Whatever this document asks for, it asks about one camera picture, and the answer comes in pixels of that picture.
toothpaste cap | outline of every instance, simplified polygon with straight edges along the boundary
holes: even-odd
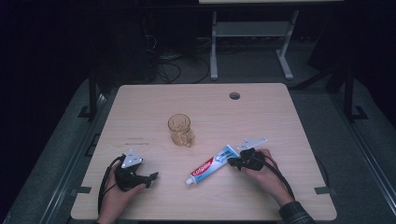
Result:
[[[187,185],[191,185],[193,183],[194,183],[194,181],[191,179],[191,177],[186,180]]]

glass mug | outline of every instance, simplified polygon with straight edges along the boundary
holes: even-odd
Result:
[[[195,137],[191,131],[190,118],[183,114],[176,114],[168,120],[171,137],[178,146],[191,147],[192,139]]]

metal stand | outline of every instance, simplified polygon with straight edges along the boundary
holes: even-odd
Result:
[[[88,84],[89,84],[89,88],[90,88],[90,106],[83,106],[81,108],[81,111],[78,114],[79,118],[89,118],[89,121],[91,121],[97,112],[97,104],[96,104],[96,83],[94,81],[94,72],[92,71],[90,73],[90,76],[88,77]]]
[[[332,67],[326,69],[323,72],[309,78],[308,80],[298,84],[297,86],[288,87],[290,91],[302,90],[309,85],[315,83],[323,77],[332,75],[331,79],[326,85],[326,91],[331,93],[337,93],[341,86],[345,83],[344,92],[344,113],[350,122],[354,122],[355,119],[368,119],[360,106],[355,106],[358,111],[357,115],[352,114],[352,101],[353,101],[353,72],[349,67],[346,67],[342,63],[337,63]]]
[[[284,36],[285,42],[281,49],[276,50],[285,78],[293,79],[285,55],[289,46],[294,24],[299,11],[293,11],[290,21],[220,21],[217,22],[217,12],[213,12],[212,48],[210,51],[210,77],[219,78],[216,58],[216,38],[218,36]]]

hole in table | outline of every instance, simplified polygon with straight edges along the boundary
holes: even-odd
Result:
[[[230,98],[233,100],[239,100],[239,98],[241,98],[241,95],[238,92],[233,91],[230,93]]]

white controller part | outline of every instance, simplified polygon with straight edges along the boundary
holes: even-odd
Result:
[[[122,168],[131,167],[133,165],[142,163],[143,159],[140,158],[133,150],[129,150],[129,153],[126,155],[125,160],[122,163]]]
[[[256,147],[264,142],[268,141],[267,138],[245,138],[244,143],[241,144],[240,147],[237,147],[239,151],[248,150],[250,148]]]

